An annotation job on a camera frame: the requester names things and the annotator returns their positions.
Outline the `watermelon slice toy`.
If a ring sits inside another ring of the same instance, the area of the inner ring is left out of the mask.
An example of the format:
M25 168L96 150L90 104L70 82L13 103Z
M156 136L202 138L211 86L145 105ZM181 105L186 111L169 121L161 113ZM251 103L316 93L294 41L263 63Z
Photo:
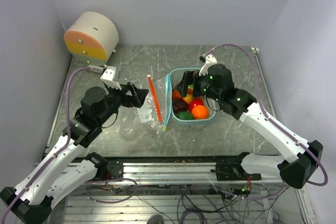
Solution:
M187 104L190 104L193 100L200 100L203 102L203 97L193 96L193 88L194 86L192 84L188 86L187 96L183 97L182 100Z

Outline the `clear zip top bag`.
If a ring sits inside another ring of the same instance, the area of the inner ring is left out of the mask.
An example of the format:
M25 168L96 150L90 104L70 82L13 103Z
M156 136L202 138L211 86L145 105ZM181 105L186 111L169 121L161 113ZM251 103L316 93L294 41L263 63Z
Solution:
M140 137L159 135L166 131L169 120L168 81L165 77L154 79L148 74L136 85L148 89L141 108L125 109L121 115L120 137L125 141L135 141Z

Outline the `light blue plastic basket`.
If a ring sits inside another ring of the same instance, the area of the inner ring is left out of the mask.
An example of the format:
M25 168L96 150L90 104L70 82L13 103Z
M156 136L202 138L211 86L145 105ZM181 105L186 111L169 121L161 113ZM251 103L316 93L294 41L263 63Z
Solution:
M209 109L209 117L207 119L200 120L182 120L179 119L173 112L173 99L172 93L173 88L182 80L183 74L185 71L199 71L200 67L179 67L171 70L165 78L166 82L166 111L167 118L165 120L165 125L168 125L169 120L171 119L174 122L174 128L179 131L189 132L189 131L198 131L206 127L208 124L212 123L216 116L217 112L214 109L218 109L218 105L215 101L208 99L208 104L205 106Z

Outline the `green toy avocado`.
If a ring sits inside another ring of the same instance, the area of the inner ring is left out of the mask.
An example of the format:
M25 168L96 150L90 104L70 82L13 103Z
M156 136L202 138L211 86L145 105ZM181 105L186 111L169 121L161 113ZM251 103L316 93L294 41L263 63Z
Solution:
M192 115L192 113L190 113L189 111L182 111L182 112L179 112L175 115L178 119L180 120L193 120L194 117Z

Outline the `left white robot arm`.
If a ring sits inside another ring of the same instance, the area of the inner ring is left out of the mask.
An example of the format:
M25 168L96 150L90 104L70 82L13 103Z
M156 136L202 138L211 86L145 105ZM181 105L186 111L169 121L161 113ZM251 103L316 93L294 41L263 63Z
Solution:
M15 187L5 187L1 200L23 223L43 223L55 206L77 187L107 175L107 161L97 153L88 154L76 167L65 169L102 132L102 126L119 107L140 108L148 95L132 83L120 89L92 87L81 99L81 107L63 130L54 148Z

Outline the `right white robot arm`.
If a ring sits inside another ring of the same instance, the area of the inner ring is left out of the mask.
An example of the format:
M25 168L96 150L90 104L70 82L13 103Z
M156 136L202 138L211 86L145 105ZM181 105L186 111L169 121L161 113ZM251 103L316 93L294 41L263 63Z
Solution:
M189 85L193 86L194 96L217 102L221 111L253 128L279 151L279 156L244 155L241 162L231 167L236 179L265 174L301 189L321 167L323 145L300 137L263 110L253 95L235 87L231 71L223 64L208 67L206 74L200 70L184 71L175 88L185 96Z

